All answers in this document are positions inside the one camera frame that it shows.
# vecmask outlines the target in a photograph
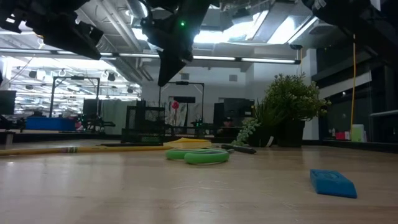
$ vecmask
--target blue foam block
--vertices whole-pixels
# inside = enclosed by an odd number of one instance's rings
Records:
[[[313,188],[318,194],[357,198],[354,183],[333,170],[310,170]]]

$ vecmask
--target wooden table surface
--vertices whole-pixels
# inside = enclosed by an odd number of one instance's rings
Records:
[[[317,195],[309,169],[340,171],[358,198]],[[272,148],[211,166],[162,151],[3,157],[0,223],[398,223],[398,155]]]

